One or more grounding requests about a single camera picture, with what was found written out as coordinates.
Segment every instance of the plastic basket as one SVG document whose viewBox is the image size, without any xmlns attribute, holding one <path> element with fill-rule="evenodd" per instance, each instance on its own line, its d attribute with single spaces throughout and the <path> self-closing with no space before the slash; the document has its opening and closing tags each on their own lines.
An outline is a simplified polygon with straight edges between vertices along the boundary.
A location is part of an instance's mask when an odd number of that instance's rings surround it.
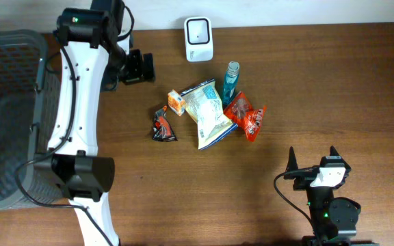
<svg viewBox="0 0 394 246">
<path fill-rule="evenodd" d="M 14 171 L 37 152 L 46 152 L 60 82 L 44 69 L 47 43 L 33 31 L 0 32 L 0 210 L 36 206 L 17 189 Z M 52 203 L 61 192 L 30 165 L 20 175 L 37 200 Z"/>
</svg>

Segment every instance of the snack package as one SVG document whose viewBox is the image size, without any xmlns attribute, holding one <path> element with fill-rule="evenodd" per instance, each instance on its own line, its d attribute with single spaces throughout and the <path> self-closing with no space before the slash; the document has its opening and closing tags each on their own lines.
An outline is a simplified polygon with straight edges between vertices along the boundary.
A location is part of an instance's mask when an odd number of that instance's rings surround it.
<svg viewBox="0 0 394 246">
<path fill-rule="evenodd" d="M 254 141 L 261 129 L 266 109 L 267 107 L 264 106 L 263 109 L 253 110 L 244 93 L 239 92 L 229 106 L 225 108 L 224 114 L 244 129 L 248 141 Z"/>
<path fill-rule="evenodd" d="M 237 125 L 223 114 L 222 101 L 210 79 L 181 93 L 186 112 L 197 123 L 198 149 L 204 150 L 219 142 Z"/>
<path fill-rule="evenodd" d="M 168 106 L 170 106 L 171 110 L 177 113 L 178 116 L 182 116 L 182 114 L 185 113 L 185 104 L 185 100 L 175 90 L 168 93 Z"/>
<path fill-rule="evenodd" d="M 165 117 L 167 108 L 167 105 L 163 106 L 160 110 L 156 111 L 155 117 L 153 117 L 153 130 L 155 131 L 153 140 L 165 142 L 177 141 L 176 135 Z"/>
</svg>

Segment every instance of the red snack bag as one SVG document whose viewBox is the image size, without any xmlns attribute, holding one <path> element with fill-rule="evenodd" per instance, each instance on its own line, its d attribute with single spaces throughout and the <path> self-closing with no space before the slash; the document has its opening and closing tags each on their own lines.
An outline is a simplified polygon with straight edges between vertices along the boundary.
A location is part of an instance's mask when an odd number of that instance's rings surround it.
<svg viewBox="0 0 394 246">
<path fill-rule="evenodd" d="M 167 108 L 167 105 L 165 105 L 155 113 L 153 118 L 153 130 L 155 131 L 153 140 L 163 142 L 177 141 L 177 137 L 165 117 Z"/>
<path fill-rule="evenodd" d="M 266 109 L 267 107 L 264 106 L 263 109 L 253 110 L 244 93 L 239 92 L 223 113 L 239 127 L 243 128 L 246 132 L 247 140 L 253 142 L 261 129 Z"/>
</svg>

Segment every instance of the wooden table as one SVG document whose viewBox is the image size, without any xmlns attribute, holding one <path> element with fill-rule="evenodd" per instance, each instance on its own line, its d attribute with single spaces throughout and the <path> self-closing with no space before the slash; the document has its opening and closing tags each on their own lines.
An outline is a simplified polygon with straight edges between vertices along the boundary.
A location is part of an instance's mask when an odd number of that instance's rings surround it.
<svg viewBox="0 0 394 246">
<path fill-rule="evenodd" d="M 98 109 L 99 155 L 116 162 L 110 206 L 123 243 L 238 245 L 311 235 L 272 182 L 290 146 L 308 167 L 334 145 L 352 166 L 335 195 L 363 206 L 356 239 L 394 245 L 394 24 L 214 29 L 214 57 L 197 64 L 185 58 L 182 30 L 134 38 L 154 55 L 156 82 L 120 85 L 101 94 Z M 237 88 L 256 108 L 267 106 L 254 143 L 238 130 L 198 151 L 196 124 L 171 111 L 179 141 L 151 140 L 152 116 L 171 89 L 211 77 L 222 83 L 232 60 L 241 64 Z M 307 210 L 305 192 L 292 191 L 292 181 L 279 185 Z M 0 212 L 0 245 L 82 244 L 72 210 Z"/>
</svg>

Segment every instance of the orange box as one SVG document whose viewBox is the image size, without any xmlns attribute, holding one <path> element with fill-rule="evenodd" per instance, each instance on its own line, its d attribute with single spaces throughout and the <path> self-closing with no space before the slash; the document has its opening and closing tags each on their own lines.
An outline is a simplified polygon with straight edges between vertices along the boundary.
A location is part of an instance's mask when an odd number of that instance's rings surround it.
<svg viewBox="0 0 394 246">
<path fill-rule="evenodd" d="M 181 116 L 185 112 L 185 105 L 185 100 L 175 90 L 168 93 L 168 106 L 170 106 L 178 116 Z"/>
</svg>

